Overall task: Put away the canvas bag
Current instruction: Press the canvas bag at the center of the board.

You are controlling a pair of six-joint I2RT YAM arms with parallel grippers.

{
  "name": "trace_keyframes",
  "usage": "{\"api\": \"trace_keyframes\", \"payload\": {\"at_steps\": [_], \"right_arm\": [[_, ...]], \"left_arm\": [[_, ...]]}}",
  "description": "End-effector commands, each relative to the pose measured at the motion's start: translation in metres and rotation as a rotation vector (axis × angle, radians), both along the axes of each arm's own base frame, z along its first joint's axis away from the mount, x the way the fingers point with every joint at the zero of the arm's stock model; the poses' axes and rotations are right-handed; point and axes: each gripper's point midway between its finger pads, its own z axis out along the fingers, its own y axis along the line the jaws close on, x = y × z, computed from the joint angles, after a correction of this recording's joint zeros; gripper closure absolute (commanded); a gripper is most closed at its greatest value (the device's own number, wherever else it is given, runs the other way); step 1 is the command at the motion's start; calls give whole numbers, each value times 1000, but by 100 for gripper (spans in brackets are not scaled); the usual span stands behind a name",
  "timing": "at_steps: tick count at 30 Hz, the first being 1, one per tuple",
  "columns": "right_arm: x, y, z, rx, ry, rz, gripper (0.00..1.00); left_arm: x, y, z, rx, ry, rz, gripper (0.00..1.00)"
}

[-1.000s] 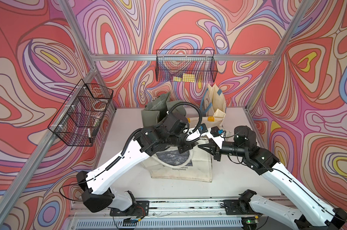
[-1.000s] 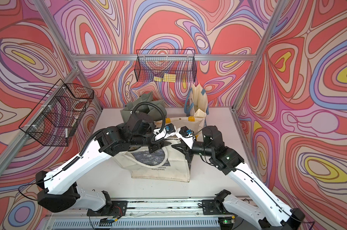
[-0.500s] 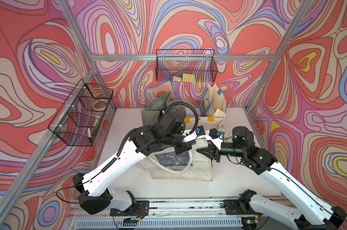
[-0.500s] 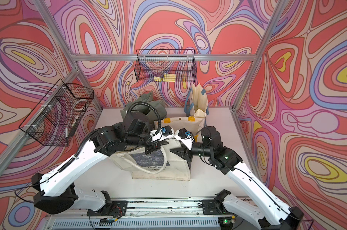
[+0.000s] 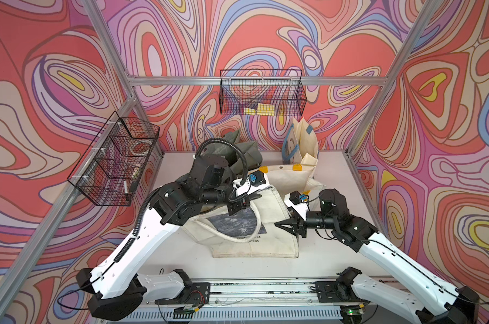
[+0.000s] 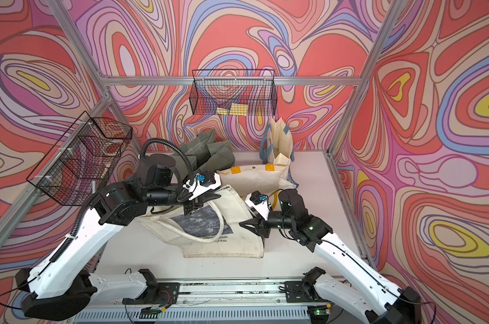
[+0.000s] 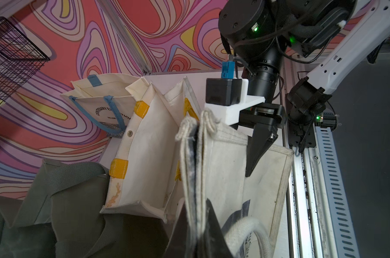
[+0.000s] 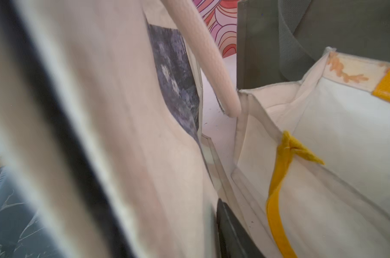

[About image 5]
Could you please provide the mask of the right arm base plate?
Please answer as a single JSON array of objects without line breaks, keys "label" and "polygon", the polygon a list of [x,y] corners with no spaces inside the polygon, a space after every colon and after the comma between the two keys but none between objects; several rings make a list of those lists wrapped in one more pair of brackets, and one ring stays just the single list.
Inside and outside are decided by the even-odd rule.
[{"label": "right arm base plate", "polygon": [[309,289],[317,294],[320,303],[355,303],[361,301],[350,285],[339,281],[315,282]]}]

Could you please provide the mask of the cream canvas tote bag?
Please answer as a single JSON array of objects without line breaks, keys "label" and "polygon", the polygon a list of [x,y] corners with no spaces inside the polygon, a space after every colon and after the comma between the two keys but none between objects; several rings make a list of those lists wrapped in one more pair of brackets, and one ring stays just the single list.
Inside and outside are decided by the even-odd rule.
[{"label": "cream canvas tote bag", "polygon": [[227,207],[191,218],[183,231],[197,244],[208,247],[214,258],[286,258],[299,256],[298,239],[275,227],[289,218],[278,191],[269,186],[251,206],[234,215]]}]

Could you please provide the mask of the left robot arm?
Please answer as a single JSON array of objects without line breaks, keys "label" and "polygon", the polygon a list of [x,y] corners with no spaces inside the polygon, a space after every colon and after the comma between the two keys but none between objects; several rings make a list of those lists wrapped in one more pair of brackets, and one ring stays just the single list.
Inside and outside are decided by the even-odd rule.
[{"label": "left robot arm", "polygon": [[194,155],[189,173],[153,190],[143,201],[132,232],[97,267],[82,269],[79,290],[91,294],[92,317],[120,321],[144,302],[191,304],[208,301],[209,284],[195,284],[182,269],[139,276],[138,271],[174,232],[202,211],[222,205],[229,215],[251,207],[250,196],[269,186],[260,170],[249,172],[244,152],[234,143],[212,138]]}]

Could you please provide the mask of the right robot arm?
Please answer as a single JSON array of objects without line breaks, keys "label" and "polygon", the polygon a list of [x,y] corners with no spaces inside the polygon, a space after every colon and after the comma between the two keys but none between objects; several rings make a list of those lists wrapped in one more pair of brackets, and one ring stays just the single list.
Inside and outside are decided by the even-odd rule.
[{"label": "right robot arm", "polygon": [[313,210],[307,195],[287,194],[284,203],[290,218],[277,222],[276,227],[301,238],[311,229],[329,230],[334,239],[379,265],[406,289],[377,282],[348,267],[334,282],[337,295],[344,300],[374,302],[412,323],[476,323],[478,293],[439,278],[395,247],[373,224],[351,214],[346,197],[338,190],[324,189],[316,199],[320,207]]}]

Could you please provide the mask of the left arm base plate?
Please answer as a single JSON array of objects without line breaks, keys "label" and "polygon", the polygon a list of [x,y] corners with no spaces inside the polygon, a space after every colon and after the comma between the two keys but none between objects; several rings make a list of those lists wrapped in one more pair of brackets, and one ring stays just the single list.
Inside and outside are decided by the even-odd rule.
[{"label": "left arm base plate", "polygon": [[180,294],[172,299],[162,298],[155,301],[156,305],[206,305],[209,302],[211,284],[195,282],[185,287]]}]

